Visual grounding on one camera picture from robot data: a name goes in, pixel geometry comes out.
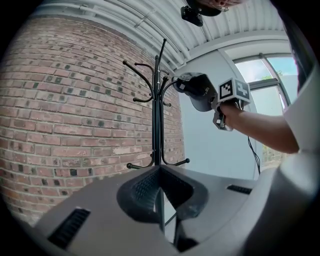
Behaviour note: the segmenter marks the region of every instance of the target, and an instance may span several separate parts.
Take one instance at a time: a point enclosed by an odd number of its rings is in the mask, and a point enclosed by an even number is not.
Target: camera
[[[202,16],[196,13],[189,6],[181,7],[181,18],[187,22],[190,22],[198,27],[202,27],[204,25],[204,20]]]

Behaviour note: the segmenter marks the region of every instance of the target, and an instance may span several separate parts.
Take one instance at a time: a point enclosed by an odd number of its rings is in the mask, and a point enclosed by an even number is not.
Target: ceiling
[[[181,19],[184,0],[46,0],[34,15],[64,14],[99,22],[159,53],[163,38],[166,66],[175,70],[203,54],[244,42],[288,40],[277,10],[268,0],[250,0],[203,27]]]

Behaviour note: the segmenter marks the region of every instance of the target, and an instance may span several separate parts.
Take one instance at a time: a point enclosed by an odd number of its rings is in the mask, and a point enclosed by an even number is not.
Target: black vent grille
[[[76,208],[50,235],[48,240],[56,246],[65,249],[75,235],[78,233],[90,211],[82,208]]]
[[[243,187],[243,186],[237,186],[237,185],[229,185],[227,188],[227,190],[232,190],[232,191],[236,191],[239,193],[243,193],[243,194],[247,194],[249,195],[252,191],[251,188],[247,188],[247,187]]]

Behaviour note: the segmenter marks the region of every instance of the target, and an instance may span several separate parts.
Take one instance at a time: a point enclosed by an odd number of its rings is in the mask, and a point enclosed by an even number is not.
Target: coat rack
[[[161,81],[161,71],[160,64],[161,64],[161,57],[165,48],[165,44],[167,39],[163,39],[162,47],[160,50],[159,56],[155,56],[155,64],[154,69],[144,63],[134,63],[135,66],[145,66],[148,67],[152,72],[152,84],[148,81],[148,79],[135,67],[131,66],[126,60],[123,61],[123,64],[126,65],[129,69],[135,72],[139,77],[141,77],[150,89],[150,98],[149,99],[139,99],[133,98],[134,102],[143,102],[147,103],[153,100],[152,102],[152,153],[151,153],[151,162],[147,166],[139,166],[134,165],[132,163],[128,163],[126,167],[128,169],[140,169],[145,167],[150,167],[153,164],[155,166],[161,165],[161,158],[162,161],[166,165],[174,165],[180,166],[190,162],[189,158],[186,158],[183,161],[177,163],[168,163],[165,159],[165,132],[164,132],[164,105],[170,107],[171,103],[164,102],[164,95],[167,89],[177,82],[177,80],[172,81],[168,85],[169,78],[167,76],[163,77],[162,84],[160,85]],[[155,210],[160,215],[160,228],[162,231],[165,229],[165,221],[164,221],[164,193],[162,190],[159,191],[157,195],[157,199],[155,202]]]

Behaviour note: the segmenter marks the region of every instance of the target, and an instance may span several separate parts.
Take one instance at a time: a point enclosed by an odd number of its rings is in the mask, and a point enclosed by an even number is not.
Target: tree
[[[283,76],[284,75],[281,70],[278,70],[277,74],[279,76]],[[268,74],[268,75],[265,75],[265,76],[261,77],[261,80],[267,80],[267,79],[271,79],[271,78],[273,78],[273,77],[270,74]]]

